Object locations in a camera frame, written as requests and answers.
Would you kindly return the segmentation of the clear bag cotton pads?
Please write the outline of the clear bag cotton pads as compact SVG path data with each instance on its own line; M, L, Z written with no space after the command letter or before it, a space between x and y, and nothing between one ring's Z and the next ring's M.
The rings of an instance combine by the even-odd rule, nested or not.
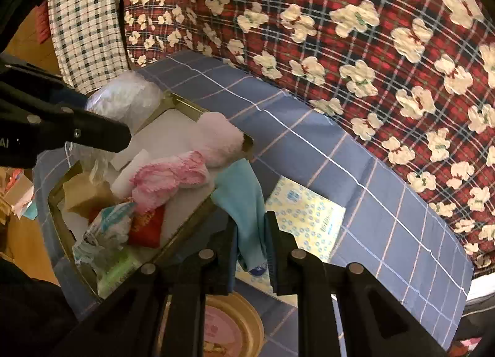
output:
M86 110L126 124L136 134L153 114L164 97L156 83L145 79L135 71L125 71L95 91L88 100ZM80 162L82 171L93 184L110 177L114 168L111 159L114 151L104 151L90 146L69 143L67 149Z

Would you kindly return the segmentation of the red embroidered pouch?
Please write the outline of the red embroidered pouch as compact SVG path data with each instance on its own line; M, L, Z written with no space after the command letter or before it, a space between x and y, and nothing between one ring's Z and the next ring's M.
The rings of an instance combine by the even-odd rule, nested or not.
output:
M159 206L157 209L146 212L144 215L139 215L134 210L127 245L159 248L164 218L165 206Z

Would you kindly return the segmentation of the tan sponge block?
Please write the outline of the tan sponge block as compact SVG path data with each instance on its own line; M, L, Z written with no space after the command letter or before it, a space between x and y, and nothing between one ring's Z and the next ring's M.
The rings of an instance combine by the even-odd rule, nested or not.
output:
M65 210L93 221L97 214L115 204L110 184L106 181L93 182L88 173L80 173L63 183Z

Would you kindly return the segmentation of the pink white towel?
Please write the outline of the pink white towel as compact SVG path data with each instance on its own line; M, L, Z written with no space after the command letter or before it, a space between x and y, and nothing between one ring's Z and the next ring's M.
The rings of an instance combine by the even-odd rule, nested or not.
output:
M210 178L198 151L152 160L132 177L132 201L139 215L157 209L179 189L201 187Z

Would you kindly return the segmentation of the white foam sponge block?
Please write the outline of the white foam sponge block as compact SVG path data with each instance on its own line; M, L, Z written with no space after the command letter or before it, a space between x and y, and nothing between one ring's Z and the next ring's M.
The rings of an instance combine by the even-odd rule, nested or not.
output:
M150 161L149 152L146 149L142 149L115 178L115 181L110 186L112 194L119 200L130 197L132 194L132 177Z

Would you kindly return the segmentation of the cotton swab bag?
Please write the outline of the cotton swab bag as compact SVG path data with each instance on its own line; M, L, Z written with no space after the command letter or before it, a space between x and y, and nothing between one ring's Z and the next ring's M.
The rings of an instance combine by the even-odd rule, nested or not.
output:
M76 265L86 264L95 272L114 266L127 246L134 210L134 202L102 209L72 247Z

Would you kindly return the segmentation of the fluffy pink puff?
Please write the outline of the fluffy pink puff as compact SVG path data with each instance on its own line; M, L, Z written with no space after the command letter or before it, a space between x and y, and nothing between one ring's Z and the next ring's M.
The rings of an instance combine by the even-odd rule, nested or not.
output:
M198 151L208 168L219 168L235 160L243 151L243 133L221 113L200 115L189 133L192 150Z

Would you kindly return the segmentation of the cardboard box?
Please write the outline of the cardboard box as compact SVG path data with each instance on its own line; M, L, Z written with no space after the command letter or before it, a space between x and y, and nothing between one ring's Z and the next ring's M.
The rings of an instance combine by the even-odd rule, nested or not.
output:
M23 169L1 167L1 224L12 215L20 218L32 203L33 182Z

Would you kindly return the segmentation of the yellow dotted tissue box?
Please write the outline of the yellow dotted tissue box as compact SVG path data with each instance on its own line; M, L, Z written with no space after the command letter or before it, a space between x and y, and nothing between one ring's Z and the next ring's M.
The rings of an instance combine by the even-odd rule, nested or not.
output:
M299 248L330 261L346 208L282 176L265 202L279 229L295 237Z

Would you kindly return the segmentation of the green white checked cloth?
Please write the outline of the green white checked cloth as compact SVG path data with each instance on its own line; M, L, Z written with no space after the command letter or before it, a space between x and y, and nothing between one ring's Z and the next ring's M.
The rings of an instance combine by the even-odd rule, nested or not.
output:
M60 73L77 92L95 91L128 69L120 5L121 0L48 0Z

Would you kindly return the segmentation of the blue checked tablecloth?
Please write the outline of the blue checked tablecloth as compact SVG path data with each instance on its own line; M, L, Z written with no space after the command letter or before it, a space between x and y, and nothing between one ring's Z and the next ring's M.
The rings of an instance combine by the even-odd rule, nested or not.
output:
M343 206L332 263L363 264L441 346L450 346L472 263L444 221L385 163L283 89L217 59L182 51L142 74L248 134L265 194L286 177Z

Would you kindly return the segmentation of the gold metal tray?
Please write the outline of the gold metal tray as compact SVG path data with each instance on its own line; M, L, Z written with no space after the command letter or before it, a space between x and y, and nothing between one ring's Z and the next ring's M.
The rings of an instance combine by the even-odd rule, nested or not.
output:
M252 148L219 113L165 94L103 169L75 164L49 192L77 283L100 302L145 262L171 255L211 212L217 175Z

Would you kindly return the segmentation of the red plaid bear blanket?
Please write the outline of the red plaid bear blanket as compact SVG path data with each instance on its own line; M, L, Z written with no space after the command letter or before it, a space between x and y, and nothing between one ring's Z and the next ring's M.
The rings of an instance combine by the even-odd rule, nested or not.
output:
M494 270L494 16L481 0L123 0L127 54L197 51L386 161Z

